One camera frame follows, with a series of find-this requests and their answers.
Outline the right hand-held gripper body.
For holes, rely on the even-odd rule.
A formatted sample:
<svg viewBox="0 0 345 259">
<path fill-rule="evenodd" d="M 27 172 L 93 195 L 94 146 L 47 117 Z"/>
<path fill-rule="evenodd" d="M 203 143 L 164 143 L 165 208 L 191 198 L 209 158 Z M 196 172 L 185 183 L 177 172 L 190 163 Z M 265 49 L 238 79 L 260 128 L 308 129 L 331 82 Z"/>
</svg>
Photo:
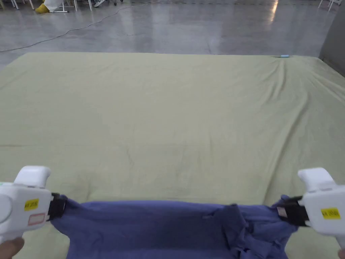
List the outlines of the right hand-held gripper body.
<svg viewBox="0 0 345 259">
<path fill-rule="evenodd" d="M 336 184 L 321 167 L 302 169 L 297 174 L 306 191 L 299 199 L 293 200 L 305 207 L 309 217 L 307 225 L 321 235 L 335 237 L 344 249 L 345 186 Z"/>
</svg>

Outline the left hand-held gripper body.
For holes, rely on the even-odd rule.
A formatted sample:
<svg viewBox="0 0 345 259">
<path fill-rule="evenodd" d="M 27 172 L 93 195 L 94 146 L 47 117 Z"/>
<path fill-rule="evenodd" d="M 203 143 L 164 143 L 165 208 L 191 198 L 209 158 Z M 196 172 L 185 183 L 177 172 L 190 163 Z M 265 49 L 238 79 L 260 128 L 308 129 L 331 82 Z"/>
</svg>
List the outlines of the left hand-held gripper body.
<svg viewBox="0 0 345 259">
<path fill-rule="evenodd" d="M 51 170 L 23 167 L 14 182 L 0 183 L 0 243 L 41 228 L 60 217 L 60 194 L 46 189 Z"/>
</svg>

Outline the person's left hand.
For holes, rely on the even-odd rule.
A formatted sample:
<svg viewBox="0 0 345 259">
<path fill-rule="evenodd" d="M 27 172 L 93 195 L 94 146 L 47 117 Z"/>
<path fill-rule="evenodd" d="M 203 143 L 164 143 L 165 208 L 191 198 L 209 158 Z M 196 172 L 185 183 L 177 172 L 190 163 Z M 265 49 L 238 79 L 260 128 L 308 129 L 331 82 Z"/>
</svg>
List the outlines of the person's left hand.
<svg viewBox="0 0 345 259">
<path fill-rule="evenodd" d="M 24 239 L 22 237 L 13 240 L 5 241 L 0 245 L 0 258 L 12 259 L 24 246 Z"/>
</svg>

